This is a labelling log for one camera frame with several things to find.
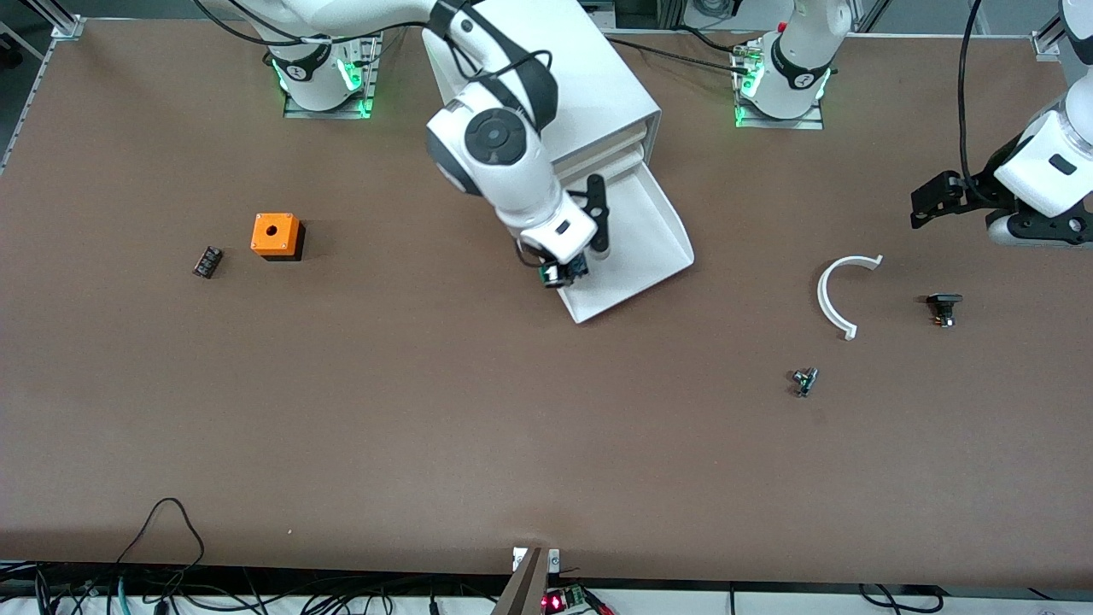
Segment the black cable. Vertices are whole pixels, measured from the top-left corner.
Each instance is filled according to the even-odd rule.
[[[456,52],[457,49],[459,50],[459,52],[461,55],[463,55],[462,50],[459,49],[459,47],[457,47],[455,44],[453,44],[453,43],[449,42],[448,46],[451,47],[453,55],[455,55],[455,52]],[[475,74],[467,74],[463,71],[463,64],[461,64],[458,60],[456,60],[456,68],[459,70],[459,76],[462,76],[467,81],[470,81],[470,82],[485,81],[487,79],[493,79],[495,76],[501,76],[502,74],[505,74],[506,72],[508,72],[510,70],[519,68],[521,64],[528,62],[532,58],[536,58],[536,57],[542,56],[542,55],[546,56],[546,70],[550,70],[551,67],[554,64],[554,54],[551,54],[550,50],[548,50],[548,49],[539,49],[538,51],[528,51],[527,54],[524,54],[524,56],[521,56],[520,59],[513,60],[513,61],[508,62],[507,66],[505,66],[503,68],[500,68],[500,69],[497,69],[497,70],[495,70],[493,72],[477,72]],[[470,61],[470,58],[467,58],[466,55],[463,55],[463,58],[467,59],[468,62]]]
[[[866,602],[872,604],[873,606],[880,606],[881,608],[891,608],[892,612],[895,613],[895,615],[902,615],[904,611],[908,613],[922,613],[924,615],[930,615],[931,613],[937,613],[941,611],[945,606],[945,600],[944,598],[941,596],[941,594],[938,594],[936,596],[938,599],[938,603],[929,608],[920,608],[918,606],[907,606],[906,604],[900,604],[898,602],[895,601],[895,598],[892,596],[892,592],[890,592],[888,588],[885,588],[880,583],[873,583],[873,584],[877,586],[877,589],[881,590],[881,593],[884,594],[884,598],[888,599],[888,602],[880,602],[879,600],[874,600],[869,594],[867,594],[865,583],[858,584],[858,592],[861,594],[861,598],[866,599]]]
[[[467,583],[459,583],[459,587],[461,587],[463,589],[467,589],[467,590],[471,590],[472,592],[474,592],[474,593],[479,594],[480,596],[489,600],[490,602],[492,602],[494,604],[497,604],[497,599],[493,598],[492,595],[485,593],[484,591],[482,591],[482,590],[480,590],[478,588],[468,586]]]
[[[258,595],[258,590],[255,589],[255,583],[250,580],[250,573],[247,572],[247,567],[243,567],[243,576],[247,579],[247,584],[250,586],[250,593],[255,594],[255,600],[258,601],[258,607],[262,610],[262,615],[270,615],[270,612],[266,610],[266,605],[262,604],[262,596]]]
[[[377,36],[380,32],[384,32],[385,29],[392,29],[392,28],[396,28],[396,27],[406,27],[406,26],[411,26],[411,25],[416,25],[416,26],[426,26],[426,25],[428,25],[425,22],[402,22],[402,23],[397,23],[397,24],[393,24],[393,25],[388,25],[388,26],[381,27],[381,28],[379,28],[379,29],[377,29],[375,32],[369,32],[368,34],[359,34],[356,36],[342,36],[342,37],[339,37],[339,38],[332,38],[332,37],[326,37],[325,38],[321,35],[319,35],[319,36],[307,36],[307,37],[304,37],[304,36],[294,36],[294,35],[291,35],[291,34],[289,34],[289,33],[286,33],[286,32],[284,32],[284,31],[282,31],[280,28],[273,26],[273,25],[270,25],[269,22],[262,20],[261,17],[255,15],[252,12],[250,12],[247,9],[243,8],[243,5],[239,4],[238,2],[236,2],[235,0],[228,0],[228,2],[233,7],[239,9],[240,11],[243,11],[244,13],[246,13],[250,19],[255,20],[259,24],[261,24],[261,25],[270,28],[271,31],[280,34],[281,36],[284,36],[286,38],[291,38],[291,40],[266,40],[263,38],[256,38],[256,37],[250,36],[248,34],[244,34],[244,33],[235,29],[234,27],[228,26],[220,17],[218,17],[214,14],[212,14],[212,12],[204,5],[204,3],[201,2],[201,0],[191,0],[191,1],[198,8],[198,10],[201,11],[201,13],[205,17],[209,19],[209,21],[211,21],[214,24],[216,24],[218,26],[220,26],[221,29],[223,29],[224,32],[227,32],[232,36],[235,36],[236,38],[242,38],[243,40],[246,40],[248,43],[254,43],[256,45],[266,45],[267,47],[292,47],[292,46],[295,46],[295,45],[339,45],[341,43],[349,43],[350,40],[356,40],[357,38],[368,38],[368,37],[372,37],[372,36]],[[305,40],[304,38],[312,38],[312,39],[315,39],[315,40]]]
[[[325,583],[325,582],[328,582],[328,581],[338,581],[337,583],[334,583],[330,588],[326,588],[325,590],[321,590],[321,591],[320,590],[316,590],[316,593],[313,594],[312,600],[309,600],[308,603],[305,604],[305,607],[309,608],[310,607],[310,602],[314,601],[315,599],[318,599],[319,595],[321,595],[322,593],[325,593],[325,592],[326,593],[334,593],[334,589],[337,589],[337,588],[344,588],[350,582],[361,581],[361,580],[369,580],[371,581],[371,579],[367,576],[364,576],[364,575],[355,575],[355,576],[346,576],[346,577],[330,577],[330,578],[326,578],[326,579],[316,579],[314,581],[308,581],[308,582],[306,582],[306,583],[304,583],[302,586],[295,587],[295,588],[293,588],[291,590],[287,590],[287,591],[285,591],[283,593],[280,593],[280,594],[278,594],[278,595],[275,595],[275,596],[273,596],[271,599],[262,600],[258,604],[250,604],[250,603],[244,601],[243,599],[240,599],[239,596],[237,596],[237,595],[235,595],[235,594],[233,594],[231,592],[224,591],[224,590],[222,590],[222,589],[220,589],[220,588],[218,588],[215,586],[203,586],[203,584],[184,583],[184,584],[181,584],[179,587],[184,588],[184,589],[196,589],[196,590],[202,590],[202,591],[214,591],[214,592],[216,592],[216,593],[219,593],[219,594],[221,594],[221,595],[223,595],[225,598],[231,598],[231,599],[235,600],[236,602],[238,602],[242,605],[242,606],[220,606],[220,605],[215,605],[215,604],[208,604],[208,603],[199,602],[193,596],[188,595],[185,591],[180,592],[180,595],[181,595],[181,598],[184,600],[188,601],[190,604],[192,604],[192,605],[195,605],[195,606],[197,606],[199,608],[204,608],[204,610],[208,610],[208,611],[215,611],[218,613],[238,613],[240,611],[254,611],[255,613],[258,613],[257,610],[258,610],[258,607],[260,605],[272,604],[272,603],[274,603],[274,602],[277,602],[279,600],[283,600],[283,599],[285,599],[285,598],[287,598],[290,595],[299,593],[302,590],[310,588],[313,586],[317,586],[319,583]],[[372,589],[372,588],[376,588],[376,587],[379,587],[379,586],[381,586],[381,583],[380,584],[369,583],[368,588]]]
[[[538,269],[539,267],[542,265],[542,262],[531,262],[529,260],[525,260],[524,259],[524,249],[520,247],[520,239],[513,239],[513,246],[516,247],[516,257],[520,259],[520,262],[522,262],[525,267],[532,267],[532,268]]]
[[[289,34],[287,32],[281,29],[280,27],[277,27],[275,25],[273,25],[270,22],[263,20],[262,17],[259,17],[250,9],[244,7],[237,0],[227,0],[227,3],[231,4],[231,5],[233,5],[233,7],[235,7],[240,13],[243,13],[243,14],[247,15],[248,17],[255,20],[260,25],[266,26],[271,32],[275,32],[277,34],[280,34],[281,36],[284,36],[289,40],[299,40],[299,36],[296,36],[295,34]]]
[[[375,58],[372,58],[371,60],[357,60],[353,62],[353,66],[355,66],[356,68],[364,68],[378,62],[379,58],[383,58],[384,54],[386,54],[388,49],[398,45],[399,40],[402,40],[402,36],[404,36],[406,33],[407,33],[406,28],[400,29],[399,33],[395,35],[395,38],[392,38],[390,43],[384,44],[384,48],[379,50],[379,54]]]
[[[119,555],[118,558],[114,560],[115,568],[117,568],[117,566],[121,564],[121,560],[125,559],[127,555],[129,555],[129,552],[132,551],[134,546],[137,546],[137,543],[139,543],[141,539],[144,537],[144,533],[148,532],[149,527],[152,524],[152,519],[155,517],[155,511],[160,510],[161,506],[168,502],[175,505],[178,508],[178,512],[183,513],[183,522],[186,523],[186,529],[190,531],[190,534],[193,536],[193,540],[197,541],[198,543],[198,556],[193,559],[192,564],[187,565],[181,571],[185,572],[193,568],[195,566],[198,565],[198,563],[201,561],[201,559],[204,557],[204,541],[201,540],[201,534],[199,534],[197,529],[193,528],[193,522],[190,521],[190,516],[188,512],[186,512],[186,507],[183,506],[183,502],[180,502],[178,498],[161,498],[160,501],[155,502],[155,505],[152,507],[152,510],[149,511],[148,517],[144,519],[144,523],[140,527],[140,531],[137,532],[137,535],[133,536],[133,540],[129,542],[129,545],[125,548],[125,551],[121,552],[121,555]]]
[[[342,43],[349,43],[350,40],[356,40],[357,38],[371,38],[373,36],[379,36],[379,33],[386,32],[388,29],[395,29],[396,27],[410,27],[410,26],[426,27],[428,26],[428,24],[425,22],[402,22],[393,25],[385,25],[384,27],[369,32],[368,34],[359,34],[356,36],[342,36],[341,38],[331,38],[330,44],[340,45]]]
[[[201,13],[204,14],[204,16],[209,19],[209,21],[219,25],[221,29],[223,29],[224,32],[227,32],[228,34],[235,36],[236,38],[242,38],[247,43],[254,43],[256,45],[266,45],[267,47],[291,47],[293,45],[303,44],[303,42],[301,42],[298,38],[294,40],[263,40],[261,38],[255,38],[249,34],[243,34],[242,32],[235,29],[234,27],[228,27],[228,25],[222,22],[220,17],[212,14],[212,12],[209,11],[209,9],[207,9],[203,3],[201,3],[201,0],[192,0],[192,1],[193,4],[198,8],[198,10],[201,11]]]
[[[691,62],[693,64],[705,66],[709,68],[716,68],[720,70],[727,70],[729,72],[734,72],[737,74],[748,74],[748,69],[743,67],[733,67],[729,64],[719,64],[717,62],[710,62],[706,60],[700,60],[698,58],[691,58],[687,56],[681,56],[679,54],[672,54],[671,51],[665,51],[663,49],[657,49],[655,47],[647,47],[638,43],[631,43],[630,40],[622,40],[620,38],[607,37],[608,40],[614,43],[615,45],[622,45],[624,47],[633,47],[634,49],[639,49],[642,51],[648,51],[650,54],[656,54],[658,56],[663,56],[666,58],[671,58],[673,60],[680,60],[683,62]]]
[[[456,47],[455,45],[448,45],[448,49],[451,50],[451,61],[455,62],[456,69],[459,71],[459,74],[466,74],[466,72],[463,71],[463,64],[460,63],[460,61],[459,61],[460,57],[462,57],[462,59],[465,61],[467,61],[468,64],[470,64],[471,72],[473,74],[477,75],[477,74],[480,74],[482,72],[481,68],[474,68],[474,62],[472,62],[471,59],[469,57],[467,57],[467,54],[463,52],[462,49],[460,49],[459,47]]]
[[[714,49],[717,49],[718,51],[725,51],[726,54],[732,54],[732,47],[727,47],[725,45],[719,45],[717,43],[714,43],[697,28],[681,23],[678,26],[675,26],[675,29],[690,32],[691,34],[697,36],[698,40],[702,40],[707,47],[713,47]]]
[[[964,73],[967,67],[967,46],[972,40],[972,28],[975,27],[975,17],[979,14],[979,4],[982,3],[983,0],[975,0],[972,3],[972,11],[968,13],[967,24],[964,26],[964,37],[960,44],[960,68],[956,74],[956,118],[960,122],[960,169],[964,176],[964,185],[979,200],[994,202],[992,199],[983,196],[983,192],[979,191],[979,187],[975,185],[967,164],[967,108],[964,100]]]

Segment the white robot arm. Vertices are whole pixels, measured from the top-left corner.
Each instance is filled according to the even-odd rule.
[[[831,62],[851,23],[849,0],[795,0],[785,29],[759,40],[759,68],[741,94],[777,119],[807,114],[831,76]]]
[[[521,48],[468,0],[226,1],[271,43],[289,94],[313,110],[336,107],[353,91],[338,70],[345,45],[339,37],[422,25],[425,36],[447,43],[472,74],[428,121],[430,155],[456,187],[494,205],[521,252],[563,270],[579,262],[564,283],[583,274],[598,224],[562,188],[539,138],[557,110],[548,50]]]
[[[1060,0],[1078,57],[1091,67],[1029,127],[999,149],[966,186],[947,170],[912,194],[912,226],[933,217],[994,209],[988,234],[1003,245],[1093,247],[1093,2]]]

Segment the white curved part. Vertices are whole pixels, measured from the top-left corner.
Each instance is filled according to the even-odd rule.
[[[843,264],[857,264],[858,267],[865,267],[870,271],[880,265],[881,260],[884,258],[883,255],[878,253],[877,258],[870,258],[868,256],[844,256],[838,260],[831,263],[823,274],[820,275],[820,283],[816,285],[816,296],[820,297],[820,309],[823,310],[823,316],[827,317],[827,320],[832,322],[836,328],[843,330],[846,334],[844,338],[847,342],[854,340],[854,336],[858,334],[858,326],[847,321],[835,310],[835,306],[831,304],[831,297],[827,296],[827,277],[831,276],[831,272],[835,269],[842,267]]]

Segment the orange box with hole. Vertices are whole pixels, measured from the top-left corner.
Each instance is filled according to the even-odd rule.
[[[259,213],[255,215],[250,249],[267,260],[301,260],[305,229],[292,213]]]

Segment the green led light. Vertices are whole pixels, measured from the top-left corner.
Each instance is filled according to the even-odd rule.
[[[820,90],[816,92],[818,100],[823,97],[823,88],[827,86],[828,79],[831,79],[831,69],[827,69],[827,72],[823,73],[823,76],[820,79]]]
[[[281,85],[281,88],[287,92],[289,86],[284,82],[284,74],[281,74],[281,69],[277,66],[277,63],[273,64],[273,72],[277,73],[277,80],[278,83]]]
[[[355,66],[341,60],[338,60],[334,66],[338,67],[338,72],[341,73],[345,87],[349,87],[351,92],[361,86],[361,72]]]
[[[744,79],[743,86],[741,86],[740,92],[748,96],[749,98],[755,96],[755,91],[759,90],[759,82],[763,79],[766,73],[766,68],[763,62],[756,62],[755,69],[748,73]]]
[[[372,98],[356,102],[356,111],[361,114],[361,119],[372,117]]]

